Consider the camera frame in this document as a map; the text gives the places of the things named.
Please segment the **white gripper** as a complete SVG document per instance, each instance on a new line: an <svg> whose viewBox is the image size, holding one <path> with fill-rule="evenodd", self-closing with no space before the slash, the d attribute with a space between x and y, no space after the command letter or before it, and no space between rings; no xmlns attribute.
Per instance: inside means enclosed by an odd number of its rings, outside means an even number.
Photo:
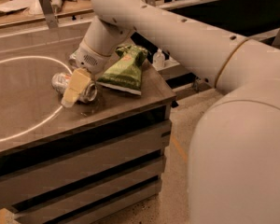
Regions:
<svg viewBox="0 0 280 224"><path fill-rule="evenodd" d="M72 107L82 92L91 84L91 74L96 75L102 72L108 61L108 56L95 52L82 41L76 51L76 64L80 68L73 72L69 80L61 100L62 106Z"/></svg>

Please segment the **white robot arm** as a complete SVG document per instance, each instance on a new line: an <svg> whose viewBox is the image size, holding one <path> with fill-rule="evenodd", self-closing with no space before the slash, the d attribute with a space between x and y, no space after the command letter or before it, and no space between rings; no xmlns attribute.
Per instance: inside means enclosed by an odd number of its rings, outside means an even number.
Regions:
<svg viewBox="0 0 280 224"><path fill-rule="evenodd" d="M190 224L280 224L280 49L144 0L91 0L77 52L105 68L137 32L208 84L216 100L190 137Z"/></svg>

